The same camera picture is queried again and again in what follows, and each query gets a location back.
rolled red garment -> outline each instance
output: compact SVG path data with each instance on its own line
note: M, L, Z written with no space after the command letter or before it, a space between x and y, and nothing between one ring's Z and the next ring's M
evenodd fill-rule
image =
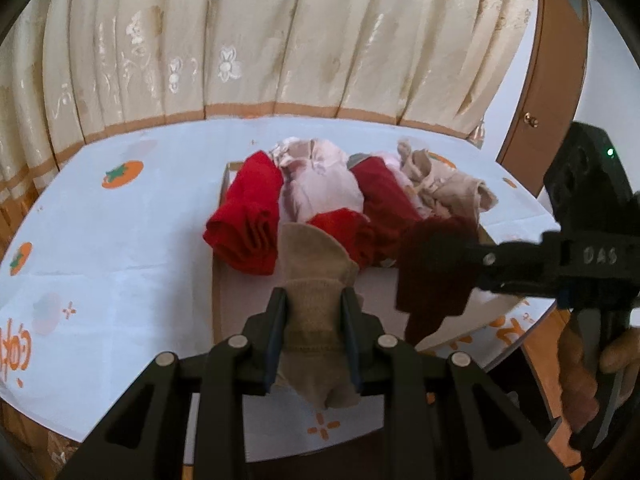
M256 152L244 162L203 234L216 256L245 274L273 274L283 184L266 153Z
M360 213L343 207L317 214L307 224L338 240L361 269L373 263L375 234L370 222Z
M351 168L364 195L363 213L375 234L374 263L395 260L402 234L421 216L398 186L385 161L370 156Z
M468 218L431 216L408 229L400 243L396 309L410 314L404 339L412 345L436 332L445 317L465 311L481 271L478 265L456 262L444 244L440 254L428 250L433 237L444 236L460 246L477 242L478 226Z

maroon garment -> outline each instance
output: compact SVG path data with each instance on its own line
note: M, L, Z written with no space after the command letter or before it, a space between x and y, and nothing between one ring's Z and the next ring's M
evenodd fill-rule
M343 207L317 214L307 223L338 240L361 269L372 264L375 235L369 221L360 213Z
M438 254L426 248L433 237L444 235L455 237L462 247L478 241L478 226L467 218L431 216L402 237L396 309L410 314L404 339L412 345L436 332L445 317L460 316L465 311L481 270L478 265L456 262L453 251Z
M244 162L203 234L216 256L246 274L273 274L283 184L266 153L256 152Z
M370 156L351 168L364 195L363 213L375 234L374 263L395 260L402 234L422 218L398 186L385 161Z

door handle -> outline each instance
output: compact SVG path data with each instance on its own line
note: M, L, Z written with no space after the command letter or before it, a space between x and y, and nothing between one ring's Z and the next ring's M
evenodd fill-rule
M538 127L538 120L533 115L531 115L529 112L525 113L524 117L522 119L524 120L525 124L527 124L531 128L537 128Z

finger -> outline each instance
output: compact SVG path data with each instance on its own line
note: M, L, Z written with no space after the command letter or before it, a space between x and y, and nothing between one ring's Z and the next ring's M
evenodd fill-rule
M562 414L574 433L578 433L598 414L598 401L580 393L563 392Z
M582 339L569 325L565 326L558 340L558 361L560 366L580 364L583 354Z
M612 374L640 358L640 329L631 328L607 346L600 356L600 370Z
M561 368L559 381L563 391L580 393L585 397L595 397L598 390L596 378L581 364Z
M617 408L627 402L629 397L631 397L631 394L634 392L639 370L640 361L634 361L625 368L625 373L622 376L622 386L620 386L620 396L618 397Z

wall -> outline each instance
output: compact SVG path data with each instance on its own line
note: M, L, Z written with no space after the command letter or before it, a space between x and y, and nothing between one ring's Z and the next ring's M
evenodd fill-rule
M634 191L640 190L640 69L607 13L590 0L587 70L575 120L604 129ZM543 189L538 200L550 210Z
M518 101L522 94L524 79L529 69L533 39L536 34L536 19L538 16L538 0L531 9L531 18L520 42L516 55L511 61L494 100L484 115L485 138L480 150L482 155L495 160L507 136L513 115L518 107Z

